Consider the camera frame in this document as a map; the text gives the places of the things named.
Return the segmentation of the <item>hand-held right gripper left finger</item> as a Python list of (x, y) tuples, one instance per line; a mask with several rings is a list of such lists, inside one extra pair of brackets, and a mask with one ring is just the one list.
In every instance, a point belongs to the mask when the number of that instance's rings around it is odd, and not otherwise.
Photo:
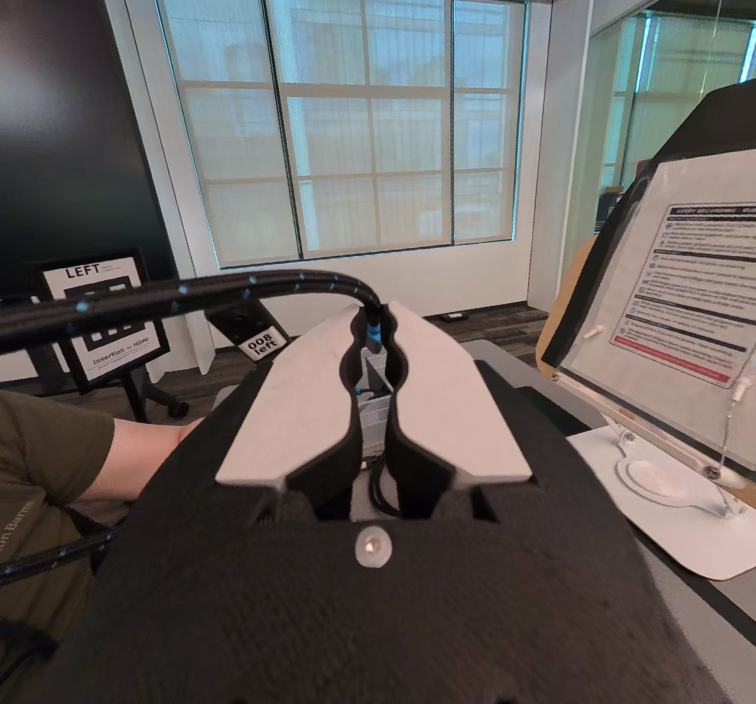
[(234, 492), (302, 494), (319, 520), (350, 520), (363, 461), (356, 387), (367, 336), (353, 303), (274, 360), (218, 471)]

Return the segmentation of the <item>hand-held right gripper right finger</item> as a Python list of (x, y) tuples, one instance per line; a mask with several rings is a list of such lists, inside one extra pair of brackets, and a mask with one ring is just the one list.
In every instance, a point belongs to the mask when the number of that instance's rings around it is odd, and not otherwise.
[(399, 302), (383, 307), (392, 389), (385, 467), (404, 517), (426, 519), (449, 491), (531, 482), (532, 468), (473, 357)]

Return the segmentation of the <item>person's left forearm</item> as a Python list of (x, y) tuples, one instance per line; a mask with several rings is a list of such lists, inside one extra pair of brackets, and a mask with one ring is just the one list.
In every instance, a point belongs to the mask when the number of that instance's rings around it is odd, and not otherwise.
[(156, 471), (201, 423), (140, 424), (113, 420), (111, 430), (83, 457), (82, 478), (67, 503), (136, 501)]

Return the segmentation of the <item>black wheeled tv stand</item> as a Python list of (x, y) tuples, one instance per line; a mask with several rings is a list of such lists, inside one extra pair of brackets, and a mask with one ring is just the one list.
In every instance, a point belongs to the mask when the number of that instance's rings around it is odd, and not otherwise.
[(73, 382), (59, 342), (131, 321), (163, 322), (169, 315), (182, 314), (181, 305), (170, 305), (170, 301), (185, 293), (184, 286), (176, 289), (160, 282), (128, 292), (96, 295), (80, 303), (74, 299), (28, 305), (2, 303), (2, 355), (26, 351), (37, 372), (35, 379), (11, 389), (23, 396), (54, 398), (74, 392), (83, 396), (100, 388), (118, 386), (126, 393), (131, 413), (138, 422), (149, 422), (148, 399), (165, 406), (169, 417), (184, 418), (189, 404), (158, 389), (148, 377), (146, 366), (82, 394)]

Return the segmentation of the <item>black framed white sign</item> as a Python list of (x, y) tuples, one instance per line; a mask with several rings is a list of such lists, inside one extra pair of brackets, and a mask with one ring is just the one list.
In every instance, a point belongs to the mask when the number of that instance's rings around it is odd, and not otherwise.
[[(87, 255), (33, 263), (44, 301), (131, 291), (146, 282), (139, 250), (105, 256)], [(59, 342), (60, 350), (82, 394), (111, 379), (143, 368), (169, 353), (161, 321), (131, 321)]]

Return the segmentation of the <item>tan wooden panel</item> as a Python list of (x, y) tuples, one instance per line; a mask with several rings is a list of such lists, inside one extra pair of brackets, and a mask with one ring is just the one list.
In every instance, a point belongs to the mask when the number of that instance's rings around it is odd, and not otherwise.
[(572, 261), (572, 264), (570, 264), (570, 267), (565, 275), (565, 278), (562, 281), (562, 285), (556, 297), (556, 301), (554, 302), (554, 305), (549, 313), (548, 319), (543, 327), (543, 331), (541, 332), (541, 335), (539, 336), (539, 339), (537, 341), (537, 344), (535, 347), (536, 366), (539, 372), (546, 379), (552, 380), (553, 374), (555, 373), (555, 368), (549, 365), (544, 360), (543, 356), (544, 356), (545, 350), (549, 346), (557, 327), (560, 325), (562, 321), (562, 318), (564, 316), (569, 300), (572, 298), (572, 293), (574, 292), (574, 288), (576, 287), (578, 283), (578, 278), (581, 275), (581, 272), (583, 270), (587, 257), (590, 254), (591, 248), (593, 247), (597, 238), (598, 236), (594, 235), (590, 240), (584, 243), (577, 251)]

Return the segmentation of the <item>large gridded window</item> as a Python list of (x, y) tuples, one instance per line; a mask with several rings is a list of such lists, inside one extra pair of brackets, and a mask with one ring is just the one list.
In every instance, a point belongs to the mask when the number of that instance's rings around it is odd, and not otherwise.
[(515, 237), (526, 3), (155, 4), (219, 269)]

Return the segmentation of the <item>person in olive shirt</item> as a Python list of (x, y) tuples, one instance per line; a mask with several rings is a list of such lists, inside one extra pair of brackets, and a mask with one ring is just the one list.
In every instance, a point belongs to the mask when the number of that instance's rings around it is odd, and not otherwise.
[[(113, 441), (112, 416), (2, 392), (2, 563), (82, 537), (70, 505), (95, 481)], [(70, 631), (94, 573), (84, 557), (2, 587), (2, 674), (34, 665)]]

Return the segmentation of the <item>large black tv monitor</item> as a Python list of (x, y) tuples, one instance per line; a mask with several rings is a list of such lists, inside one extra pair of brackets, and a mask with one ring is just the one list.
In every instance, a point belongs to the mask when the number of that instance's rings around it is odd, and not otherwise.
[(136, 249), (176, 276), (104, 0), (1, 0), (1, 293), (34, 264)]

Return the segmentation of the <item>laminated instruction sheet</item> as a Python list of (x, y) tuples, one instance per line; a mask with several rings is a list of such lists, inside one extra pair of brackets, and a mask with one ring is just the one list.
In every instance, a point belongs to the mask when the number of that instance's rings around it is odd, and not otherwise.
[(754, 469), (754, 150), (663, 162), (562, 372)]

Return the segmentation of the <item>black document board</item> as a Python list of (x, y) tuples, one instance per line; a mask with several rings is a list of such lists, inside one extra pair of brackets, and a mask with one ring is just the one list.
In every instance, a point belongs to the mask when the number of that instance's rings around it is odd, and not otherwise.
[(656, 155), (648, 161), (639, 177), (633, 181), (610, 213), (597, 235), (598, 238), (587, 257), (562, 321), (543, 356), (561, 378), (568, 380), (570, 388), (576, 388), (578, 393), (586, 399), (596, 401), (602, 411), (611, 411), (618, 416), (619, 420), (627, 420), (639, 425), (642, 429), (673, 438), (674, 445), (695, 449), (698, 454), (706, 458), (714, 459), (723, 455), (731, 466), (739, 464), (724, 452), (714, 453), (712, 449), (693, 442), (690, 438), (669, 433), (668, 429), (656, 425), (648, 417), (630, 412), (627, 408), (609, 401), (605, 396), (597, 394), (583, 383), (574, 380), (562, 372), (560, 365), (568, 356), (570, 349), (578, 345), (580, 327), (584, 324), (595, 299), (610, 257), (619, 245), (621, 234), (629, 223), (631, 213), (638, 209), (647, 185), (660, 164), (701, 156), (754, 150), (754, 142), (754, 82), (723, 87), (704, 97)]

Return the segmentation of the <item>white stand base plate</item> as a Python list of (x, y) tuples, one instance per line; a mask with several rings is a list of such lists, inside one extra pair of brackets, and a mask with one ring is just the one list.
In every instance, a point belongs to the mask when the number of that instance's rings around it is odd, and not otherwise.
[(569, 437), (622, 514), (682, 567), (728, 581), (755, 567), (755, 511), (630, 431)]

